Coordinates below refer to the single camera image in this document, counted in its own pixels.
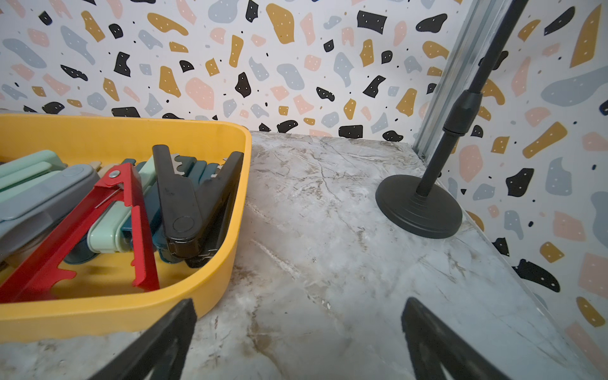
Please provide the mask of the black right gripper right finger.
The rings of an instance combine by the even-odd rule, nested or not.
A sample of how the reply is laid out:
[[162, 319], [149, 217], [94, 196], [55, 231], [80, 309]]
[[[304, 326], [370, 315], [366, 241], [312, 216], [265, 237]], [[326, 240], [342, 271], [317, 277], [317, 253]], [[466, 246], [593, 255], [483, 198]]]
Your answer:
[[407, 299], [401, 321], [417, 379], [509, 379], [418, 299]]

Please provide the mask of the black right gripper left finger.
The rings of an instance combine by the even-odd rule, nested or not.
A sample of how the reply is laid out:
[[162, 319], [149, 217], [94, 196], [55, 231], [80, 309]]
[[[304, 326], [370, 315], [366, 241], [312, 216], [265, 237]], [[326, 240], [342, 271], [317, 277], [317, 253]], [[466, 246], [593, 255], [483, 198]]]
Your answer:
[[195, 324], [193, 300], [180, 301], [91, 378], [181, 378]]

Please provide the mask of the yellow storage box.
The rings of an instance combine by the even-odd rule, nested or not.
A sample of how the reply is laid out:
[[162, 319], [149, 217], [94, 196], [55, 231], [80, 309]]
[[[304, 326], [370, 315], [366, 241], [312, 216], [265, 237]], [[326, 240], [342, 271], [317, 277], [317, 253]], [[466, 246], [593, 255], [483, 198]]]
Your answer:
[[160, 289], [144, 292], [132, 284], [131, 253], [102, 254], [74, 266], [76, 276], [54, 286], [52, 299], [8, 303], [1, 307], [1, 341], [31, 343], [47, 339], [102, 336], [148, 329], [171, 308], [191, 299], [198, 316], [224, 296], [233, 272], [245, 208], [252, 136], [226, 121], [68, 117], [41, 113], [1, 116], [1, 159], [12, 161], [52, 150], [67, 164], [149, 158], [156, 144], [172, 152], [217, 163], [229, 154], [244, 155], [234, 212], [219, 251], [201, 269], [158, 262]]

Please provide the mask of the red pruning pliers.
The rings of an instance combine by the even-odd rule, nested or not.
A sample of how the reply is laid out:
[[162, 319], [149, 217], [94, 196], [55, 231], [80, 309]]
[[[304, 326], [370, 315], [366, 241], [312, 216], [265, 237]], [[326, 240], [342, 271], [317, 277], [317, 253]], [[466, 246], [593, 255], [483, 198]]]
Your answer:
[[131, 208], [135, 279], [132, 286], [144, 291], [160, 288], [155, 246], [145, 208], [143, 187], [134, 166], [114, 166], [89, 194], [47, 236], [41, 245], [1, 285], [1, 302], [30, 302], [50, 298], [50, 290], [77, 273], [60, 268], [64, 258], [113, 203]]

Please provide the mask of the grey pliers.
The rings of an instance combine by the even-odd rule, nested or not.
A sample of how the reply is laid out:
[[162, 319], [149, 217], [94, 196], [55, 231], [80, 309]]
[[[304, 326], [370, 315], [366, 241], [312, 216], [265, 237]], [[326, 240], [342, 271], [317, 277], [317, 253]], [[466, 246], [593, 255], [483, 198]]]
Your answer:
[[92, 166], [71, 166], [2, 202], [1, 259], [4, 261], [56, 226], [99, 180]]

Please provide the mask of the pale green pliers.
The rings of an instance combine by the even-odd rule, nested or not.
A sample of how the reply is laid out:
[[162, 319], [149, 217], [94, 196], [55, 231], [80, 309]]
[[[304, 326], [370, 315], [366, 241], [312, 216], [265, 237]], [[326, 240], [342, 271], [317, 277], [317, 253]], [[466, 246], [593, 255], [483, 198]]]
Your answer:
[[1, 201], [4, 202], [23, 193], [66, 168], [67, 164], [51, 150], [41, 150], [14, 161], [2, 163]]

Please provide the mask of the light green pliers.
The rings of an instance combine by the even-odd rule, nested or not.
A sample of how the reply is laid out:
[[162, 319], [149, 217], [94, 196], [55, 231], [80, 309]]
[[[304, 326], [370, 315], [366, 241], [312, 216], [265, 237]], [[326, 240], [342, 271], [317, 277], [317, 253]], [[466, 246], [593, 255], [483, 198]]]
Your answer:
[[[139, 169], [142, 192], [146, 195], [156, 182], [154, 157], [151, 156]], [[90, 228], [87, 244], [95, 253], [126, 253], [132, 250], [131, 238], [126, 237], [122, 227], [131, 217], [131, 207], [126, 207], [123, 201], [114, 202], [104, 215]]]

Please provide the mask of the teal pliers moved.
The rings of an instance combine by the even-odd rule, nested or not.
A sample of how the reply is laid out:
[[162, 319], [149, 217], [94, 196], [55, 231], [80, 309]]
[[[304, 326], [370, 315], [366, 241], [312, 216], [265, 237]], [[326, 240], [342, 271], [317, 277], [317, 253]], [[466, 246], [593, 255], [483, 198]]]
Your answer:
[[[189, 156], [177, 156], [174, 158], [174, 161], [179, 163], [177, 168], [184, 172], [185, 177], [188, 177], [195, 188], [203, 181], [211, 179], [219, 166], [217, 163], [212, 163], [208, 168], [205, 161], [197, 161], [195, 158]], [[182, 259], [172, 257], [171, 252], [169, 251], [163, 223], [153, 235], [153, 242], [162, 261], [168, 264], [182, 262]]]
[[160, 211], [160, 199], [158, 195], [157, 174], [154, 158], [136, 166], [142, 184], [145, 208], [150, 231], [152, 234], [159, 228], [162, 216]]

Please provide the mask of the black pruning pliers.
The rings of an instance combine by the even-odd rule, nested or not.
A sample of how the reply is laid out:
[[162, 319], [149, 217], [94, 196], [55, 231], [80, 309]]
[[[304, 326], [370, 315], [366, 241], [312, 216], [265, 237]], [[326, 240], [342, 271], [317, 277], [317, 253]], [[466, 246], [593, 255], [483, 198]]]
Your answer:
[[186, 260], [186, 264], [191, 269], [199, 269], [204, 267], [205, 264], [207, 264], [221, 248], [231, 222], [236, 193], [236, 190], [232, 191], [220, 214], [215, 219], [207, 239], [204, 241], [200, 254], [194, 258]]

